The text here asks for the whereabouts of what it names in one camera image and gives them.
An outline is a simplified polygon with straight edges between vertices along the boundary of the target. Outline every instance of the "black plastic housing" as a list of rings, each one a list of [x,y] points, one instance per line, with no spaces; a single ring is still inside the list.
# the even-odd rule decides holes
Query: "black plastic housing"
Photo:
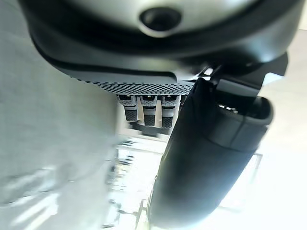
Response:
[[[185,229],[204,220],[232,188],[273,119],[258,98],[246,115],[220,108],[214,87],[203,79],[187,97],[154,183],[149,222]]]
[[[63,0],[19,3],[36,48],[60,71],[97,84],[164,85],[183,84],[205,62],[245,66],[281,56],[304,0],[261,0],[224,23],[163,39],[109,27]]]

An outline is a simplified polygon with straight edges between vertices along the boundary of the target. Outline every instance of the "camera lens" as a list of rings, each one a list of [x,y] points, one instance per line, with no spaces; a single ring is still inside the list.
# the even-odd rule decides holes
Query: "camera lens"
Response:
[[[171,8],[157,7],[145,10],[140,15],[141,23],[152,32],[167,32],[181,22],[181,14]]]

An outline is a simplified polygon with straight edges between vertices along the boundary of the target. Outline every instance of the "wall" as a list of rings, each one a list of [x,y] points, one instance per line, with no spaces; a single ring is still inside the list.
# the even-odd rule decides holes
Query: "wall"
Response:
[[[262,142],[249,208],[235,229],[307,229],[306,41],[307,31],[299,31],[289,47],[286,77],[261,92],[273,102],[275,119]]]
[[[303,9],[303,15],[301,18],[301,23],[299,28],[301,30],[307,30],[307,4],[305,4],[304,9]]]
[[[115,96],[47,64],[18,4],[0,0],[0,229],[98,229],[115,132]],[[43,186],[33,181],[42,168],[52,169]],[[3,207],[4,196],[15,200],[33,188],[51,191]]]

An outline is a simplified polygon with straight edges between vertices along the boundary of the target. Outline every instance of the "perforated grille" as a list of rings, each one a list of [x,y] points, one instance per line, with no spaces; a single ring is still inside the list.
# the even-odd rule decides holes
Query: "perforated grille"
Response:
[[[121,103],[123,106],[135,106],[135,104],[133,104],[131,101],[120,100],[120,103]]]
[[[193,87],[193,83],[186,84],[138,84],[138,83],[94,83],[103,90],[115,94],[124,95],[187,95]]]
[[[142,105],[143,105],[143,106],[156,106],[156,105],[157,105],[157,101],[155,101],[155,102],[151,102],[151,101],[142,101]]]
[[[178,100],[176,101],[163,101],[162,106],[170,107],[170,106],[176,106],[178,104]]]

